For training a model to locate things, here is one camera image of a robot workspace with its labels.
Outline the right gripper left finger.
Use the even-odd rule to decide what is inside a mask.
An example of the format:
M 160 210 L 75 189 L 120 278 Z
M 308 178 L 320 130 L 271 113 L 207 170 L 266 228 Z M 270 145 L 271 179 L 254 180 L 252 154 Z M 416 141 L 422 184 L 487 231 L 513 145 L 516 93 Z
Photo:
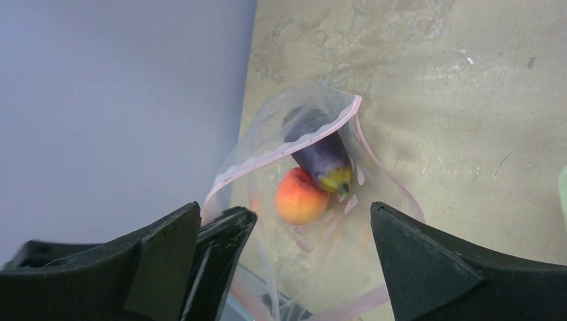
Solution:
M 1 319 L 179 320 L 199 211 L 188 203 L 105 243 L 26 241 L 1 268 Z

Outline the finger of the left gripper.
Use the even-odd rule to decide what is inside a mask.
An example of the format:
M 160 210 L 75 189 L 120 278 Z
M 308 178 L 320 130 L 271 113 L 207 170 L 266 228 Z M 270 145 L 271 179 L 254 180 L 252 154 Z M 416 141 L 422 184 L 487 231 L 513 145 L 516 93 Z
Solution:
M 180 320 L 220 320 L 257 215 L 236 206 L 199 230 Z

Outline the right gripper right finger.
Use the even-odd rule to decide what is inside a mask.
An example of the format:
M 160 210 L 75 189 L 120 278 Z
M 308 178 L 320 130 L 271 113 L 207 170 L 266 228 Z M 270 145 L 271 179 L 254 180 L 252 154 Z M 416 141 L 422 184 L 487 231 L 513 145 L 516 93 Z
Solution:
M 370 225 L 396 320 L 565 320 L 566 266 L 498 252 L 383 203 Z

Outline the peach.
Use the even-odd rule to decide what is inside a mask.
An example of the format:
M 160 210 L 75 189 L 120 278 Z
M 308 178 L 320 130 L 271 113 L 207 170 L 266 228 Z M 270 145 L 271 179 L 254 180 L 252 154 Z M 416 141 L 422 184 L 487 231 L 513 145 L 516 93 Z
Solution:
M 302 168 L 290 169 L 277 186 L 274 203 L 277 214 L 295 226 L 319 220 L 328 208 L 329 192 L 323 191 Z

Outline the clear pink zip bag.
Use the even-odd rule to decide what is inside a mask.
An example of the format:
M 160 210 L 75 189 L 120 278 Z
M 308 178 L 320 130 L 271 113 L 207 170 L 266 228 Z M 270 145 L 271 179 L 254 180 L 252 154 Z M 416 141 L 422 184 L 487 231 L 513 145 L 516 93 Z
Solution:
M 390 304 L 371 206 L 425 218 L 375 155 L 361 106 L 361 96 L 324 84 L 286 88 L 221 163 L 201 223 L 231 207 L 252 212 L 229 287 L 252 320 L 366 320 Z

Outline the purple eggplant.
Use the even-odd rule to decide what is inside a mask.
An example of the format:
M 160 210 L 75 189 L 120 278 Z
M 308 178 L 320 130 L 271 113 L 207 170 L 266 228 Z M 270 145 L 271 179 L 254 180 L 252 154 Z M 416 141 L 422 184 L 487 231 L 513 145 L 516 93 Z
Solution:
M 282 120 L 282 126 L 288 128 L 283 141 L 293 142 L 313 134 L 329 122 L 330 117 L 319 108 L 295 107 Z M 292 158 L 321 190 L 344 198 L 349 196 L 353 168 L 338 132 L 293 152 Z

